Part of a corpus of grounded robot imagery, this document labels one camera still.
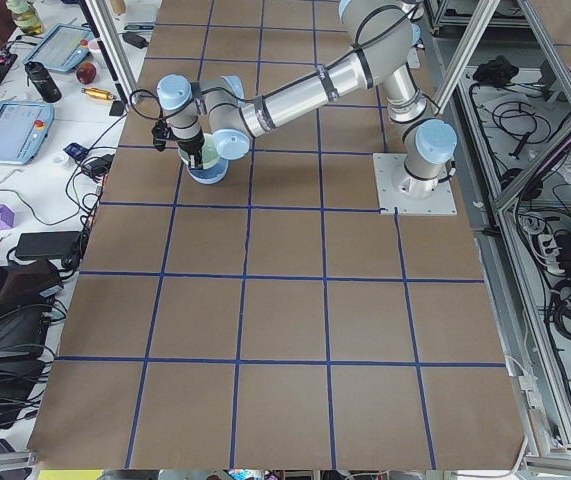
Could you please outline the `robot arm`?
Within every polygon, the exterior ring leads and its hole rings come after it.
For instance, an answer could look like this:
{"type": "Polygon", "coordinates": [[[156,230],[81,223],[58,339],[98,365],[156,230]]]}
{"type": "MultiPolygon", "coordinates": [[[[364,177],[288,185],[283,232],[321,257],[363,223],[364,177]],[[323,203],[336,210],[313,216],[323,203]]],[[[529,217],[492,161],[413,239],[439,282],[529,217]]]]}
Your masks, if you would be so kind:
{"type": "Polygon", "coordinates": [[[172,74],[157,84],[159,116],[152,129],[154,146],[169,141],[185,154],[185,164],[200,183],[216,183],[222,161],[244,157],[254,139],[352,92],[383,86],[387,114],[406,149],[391,180],[411,199],[432,196],[445,181],[445,165],[457,146],[455,130],[429,113],[429,98],[416,85],[407,57],[415,44],[418,1],[342,1],[341,24],[351,44],[329,64],[266,94],[244,96],[237,76],[191,82],[172,74]]]}

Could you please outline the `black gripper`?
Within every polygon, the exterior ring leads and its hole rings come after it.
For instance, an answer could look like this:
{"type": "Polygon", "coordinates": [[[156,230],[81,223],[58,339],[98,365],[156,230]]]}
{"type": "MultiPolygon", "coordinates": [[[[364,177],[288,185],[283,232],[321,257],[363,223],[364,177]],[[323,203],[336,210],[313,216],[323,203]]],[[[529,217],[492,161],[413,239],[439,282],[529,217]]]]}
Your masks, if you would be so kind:
{"type": "Polygon", "coordinates": [[[177,141],[181,157],[192,170],[199,170],[203,167],[203,147],[205,137],[196,135],[190,139],[179,139],[177,141]]]}

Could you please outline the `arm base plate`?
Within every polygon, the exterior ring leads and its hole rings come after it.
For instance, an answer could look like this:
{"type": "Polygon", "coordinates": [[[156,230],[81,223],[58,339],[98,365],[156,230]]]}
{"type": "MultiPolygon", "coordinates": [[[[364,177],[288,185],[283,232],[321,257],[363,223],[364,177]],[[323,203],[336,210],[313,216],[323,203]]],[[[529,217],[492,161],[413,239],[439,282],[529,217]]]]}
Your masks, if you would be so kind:
{"type": "Polygon", "coordinates": [[[423,181],[405,169],[406,154],[374,153],[379,213],[401,216],[456,216],[452,187],[439,178],[423,181]]]}

